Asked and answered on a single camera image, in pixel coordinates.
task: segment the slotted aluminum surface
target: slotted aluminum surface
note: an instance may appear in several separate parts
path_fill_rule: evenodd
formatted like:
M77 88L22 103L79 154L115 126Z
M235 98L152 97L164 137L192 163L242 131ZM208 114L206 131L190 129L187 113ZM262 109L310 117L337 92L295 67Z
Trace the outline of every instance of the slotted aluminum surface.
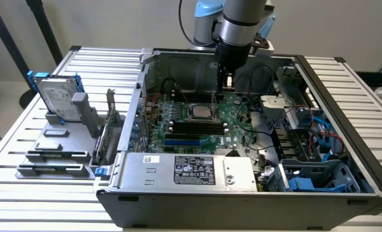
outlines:
M345 116L382 165L382 101L347 63L333 58L307 58ZM345 225L382 226L382 214L359 216ZM368 227L364 231L381 228Z
M55 72L70 75L79 73L90 93L91 104L102 114L107 113L104 93L108 87L116 90L118 110L126 114L130 91L140 71L139 54L139 50L82 48L79 52L70 52ZM330 58L322 59L318 65L324 65L323 61L337 66ZM364 114L357 114L356 110L348 111L349 115L361 115L353 119L368 119ZM0 231L122 231L112 223L95 196L95 181L27 180L15 177L17 166L26 160L25 153L47 123L45 113L46 106L38 96L0 142ZM381 111L372 113L376 117L382 116ZM382 214L359 216L332 231L382 232Z

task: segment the aluminum extrusion table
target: aluminum extrusion table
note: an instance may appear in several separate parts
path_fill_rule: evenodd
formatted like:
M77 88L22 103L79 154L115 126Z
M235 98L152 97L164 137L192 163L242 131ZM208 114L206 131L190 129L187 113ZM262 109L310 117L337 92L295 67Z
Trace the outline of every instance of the aluminum extrusion table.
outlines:
M333 58L307 59L382 164L382 101L347 63ZM79 73L91 106L103 115L107 89L115 89L118 110L126 114L139 65L140 50L83 47L70 51L54 74ZM122 231L98 201L94 180L15 177L47 123L45 114L38 95L0 142L0 231ZM332 231L382 232L382 213L359 216Z

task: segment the power supply label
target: power supply label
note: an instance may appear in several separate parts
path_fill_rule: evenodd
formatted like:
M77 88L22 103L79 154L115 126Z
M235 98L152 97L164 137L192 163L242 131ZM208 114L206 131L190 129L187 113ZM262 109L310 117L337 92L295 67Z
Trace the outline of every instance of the power supply label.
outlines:
M215 185L215 158L176 156L174 181L178 185Z

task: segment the blue plastic clip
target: blue plastic clip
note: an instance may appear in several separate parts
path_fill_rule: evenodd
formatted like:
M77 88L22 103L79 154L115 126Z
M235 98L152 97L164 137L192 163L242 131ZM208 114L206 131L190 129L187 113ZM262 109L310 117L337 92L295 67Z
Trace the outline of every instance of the blue plastic clip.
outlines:
M108 176L108 169L107 168L96 168L95 176L96 177L107 177Z
M295 192L343 192L347 188L347 184L333 188L315 188L311 178L292 178L288 183Z
M78 75L78 73L75 73L74 77L75 77L77 84L78 84L78 91L79 91L81 93L85 93L86 90L85 90L85 88L83 88L82 78L81 78L81 76Z
M34 80L34 71L30 70L27 75L29 75L29 81L31 82L33 88L38 92L38 86L37 86L35 80Z
M46 72L46 73L39 72L39 73L35 74L34 77L49 78L50 76L51 76L51 74L49 72Z

